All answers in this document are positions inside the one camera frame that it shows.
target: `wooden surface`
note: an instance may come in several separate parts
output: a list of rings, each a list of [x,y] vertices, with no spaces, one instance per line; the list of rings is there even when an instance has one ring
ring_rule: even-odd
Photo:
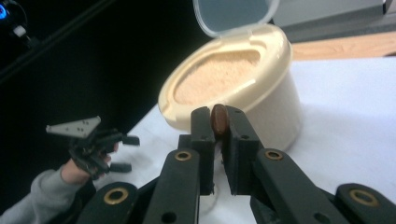
[[[292,44],[293,60],[383,57],[396,53],[396,32]]]

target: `plastic container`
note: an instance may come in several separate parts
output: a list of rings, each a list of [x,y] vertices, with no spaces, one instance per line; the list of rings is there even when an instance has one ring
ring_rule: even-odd
[[[300,102],[289,73],[290,42],[282,30],[266,24],[277,5],[194,0],[199,24],[216,38],[163,84],[158,106],[169,125],[189,132],[194,109],[231,105],[245,112],[265,147],[290,146],[301,126]]]

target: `white table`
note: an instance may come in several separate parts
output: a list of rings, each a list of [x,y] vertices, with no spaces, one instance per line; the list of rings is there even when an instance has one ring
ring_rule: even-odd
[[[359,183],[396,203],[396,58],[293,62],[304,125],[287,153],[319,187],[335,193]],[[113,161],[131,162],[129,174],[112,173],[102,186],[124,181],[142,187],[157,177],[181,132],[155,105],[129,132],[140,147],[120,145]],[[219,157],[215,195],[202,196],[200,223],[255,223],[248,196],[232,196]]]

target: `powder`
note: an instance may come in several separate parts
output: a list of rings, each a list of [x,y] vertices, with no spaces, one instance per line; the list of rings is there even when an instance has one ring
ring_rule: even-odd
[[[179,104],[194,105],[235,90],[249,80],[260,54],[241,51],[214,55],[196,66],[175,90]]]

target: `open lid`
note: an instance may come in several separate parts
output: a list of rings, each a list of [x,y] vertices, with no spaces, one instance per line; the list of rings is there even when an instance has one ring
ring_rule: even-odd
[[[277,10],[279,0],[192,0],[195,16],[204,32],[217,37],[242,33],[244,26],[267,23]]]

